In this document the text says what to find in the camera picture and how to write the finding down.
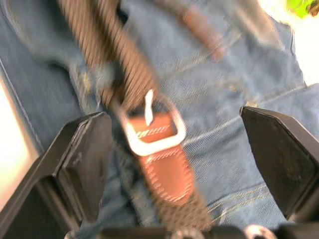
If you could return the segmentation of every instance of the blue denim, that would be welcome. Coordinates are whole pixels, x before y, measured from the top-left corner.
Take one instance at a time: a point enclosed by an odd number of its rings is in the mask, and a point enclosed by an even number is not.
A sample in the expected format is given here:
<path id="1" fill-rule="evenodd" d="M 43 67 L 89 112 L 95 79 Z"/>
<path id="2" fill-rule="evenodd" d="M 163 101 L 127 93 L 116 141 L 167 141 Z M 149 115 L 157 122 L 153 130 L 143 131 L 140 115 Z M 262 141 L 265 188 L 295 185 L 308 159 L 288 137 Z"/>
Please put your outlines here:
<path id="1" fill-rule="evenodd" d="M 257 170 L 239 109 L 249 105 L 294 116 L 319 138 L 319 85 L 305 85 L 291 29 L 266 15 L 256 0 L 187 1 L 223 36 L 226 55 L 220 62 L 151 0 L 122 0 L 121 9 L 129 15 L 125 30 L 149 58 L 161 91 L 184 119 L 183 147 L 212 220 L 274 228 L 285 218 Z M 115 63 L 87 69 L 65 22 L 53 20 L 62 16 L 52 1 L 32 0 L 24 7 L 24 0 L 1 2 L 6 15 L 0 17 L 2 77 L 34 145 L 43 152 L 66 122 L 101 108 L 96 89 L 117 79 L 118 69 Z M 160 224 L 110 114 L 113 150 L 99 218 L 83 223 L 70 237 L 91 238 L 105 227 Z"/>

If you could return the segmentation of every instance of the silver buckle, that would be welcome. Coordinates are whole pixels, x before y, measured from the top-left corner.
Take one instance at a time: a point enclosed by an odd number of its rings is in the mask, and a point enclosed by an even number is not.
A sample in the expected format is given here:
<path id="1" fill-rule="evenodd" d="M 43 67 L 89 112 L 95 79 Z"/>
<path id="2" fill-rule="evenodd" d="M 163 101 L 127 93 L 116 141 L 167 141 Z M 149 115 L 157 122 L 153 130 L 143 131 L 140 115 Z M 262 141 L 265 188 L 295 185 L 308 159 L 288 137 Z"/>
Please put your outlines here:
<path id="1" fill-rule="evenodd" d="M 168 110 L 171 112 L 173 122 L 177 129 L 177 134 L 152 143 L 145 143 L 138 138 L 137 133 L 135 132 L 132 124 L 130 123 L 126 112 L 123 110 L 123 108 L 116 99 L 113 99 L 110 102 L 110 108 L 119 119 L 131 150 L 136 155 L 141 157 L 148 156 L 163 151 L 165 149 L 177 146 L 186 137 L 185 123 L 174 104 L 166 96 L 162 94 L 159 95 L 158 99 L 161 102 L 165 103 Z"/>

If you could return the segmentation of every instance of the green object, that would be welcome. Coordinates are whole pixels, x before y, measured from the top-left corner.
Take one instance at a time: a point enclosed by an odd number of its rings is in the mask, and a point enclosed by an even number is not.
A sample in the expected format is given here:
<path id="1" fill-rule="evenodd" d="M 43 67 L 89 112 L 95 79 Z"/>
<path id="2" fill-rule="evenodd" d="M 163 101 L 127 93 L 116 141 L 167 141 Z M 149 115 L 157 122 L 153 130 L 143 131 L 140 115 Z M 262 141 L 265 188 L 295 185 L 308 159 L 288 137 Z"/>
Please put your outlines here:
<path id="1" fill-rule="evenodd" d="M 287 8 L 300 18 L 309 14 L 311 4 L 315 0 L 287 0 Z"/>

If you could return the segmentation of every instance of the buckle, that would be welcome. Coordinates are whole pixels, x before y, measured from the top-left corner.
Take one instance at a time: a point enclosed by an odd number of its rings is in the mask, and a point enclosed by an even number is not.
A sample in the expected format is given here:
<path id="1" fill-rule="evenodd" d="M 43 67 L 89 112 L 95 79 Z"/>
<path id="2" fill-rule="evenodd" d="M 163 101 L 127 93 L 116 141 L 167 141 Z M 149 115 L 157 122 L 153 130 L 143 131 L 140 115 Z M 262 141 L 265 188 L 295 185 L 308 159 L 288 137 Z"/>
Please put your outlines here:
<path id="1" fill-rule="evenodd" d="M 173 102 L 171 102 L 171 100 L 163 94 L 159 94 L 158 99 L 161 102 L 165 103 L 165 105 L 169 109 L 172 116 L 172 120 L 177 130 L 177 134 L 151 143 L 145 143 L 139 139 L 132 124 L 130 123 L 127 113 L 123 110 L 123 108 L 116 99 L 113 99 L 109 105 L 111 110 L 114 112 L 114 114 L 120 121 L 120 124 L 123 128 L 124 134 L 126 136 L 126 139 L 132 152 L 141 157 L 148 156 L 163 151 L 165 149 L 175 147 L 179 145 L 186 137 L 185 123 L 182 117 L 180 116 L 180 113 L 178 112 L 177 108 L 174 106 Z"/>

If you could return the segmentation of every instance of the leather tab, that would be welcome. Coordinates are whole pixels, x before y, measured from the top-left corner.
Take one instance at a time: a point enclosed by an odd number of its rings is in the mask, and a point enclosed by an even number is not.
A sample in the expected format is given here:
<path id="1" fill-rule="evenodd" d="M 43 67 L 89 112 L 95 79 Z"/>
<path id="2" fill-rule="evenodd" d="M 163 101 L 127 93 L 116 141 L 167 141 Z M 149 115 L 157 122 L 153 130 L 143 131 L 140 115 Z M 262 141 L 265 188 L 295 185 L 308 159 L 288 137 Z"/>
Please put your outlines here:
<path id="1" fill-rule="evenodd" d="M 168 113 L 155 115 L 150 126 L 143 117 L 132 118 L 131 124 L 140 140 L 147 143 L 175 135 Z M 153 193 L 171 205 L 187 203 L 194 190 L 194 171 L 180 145 L 138 159 Z"/>

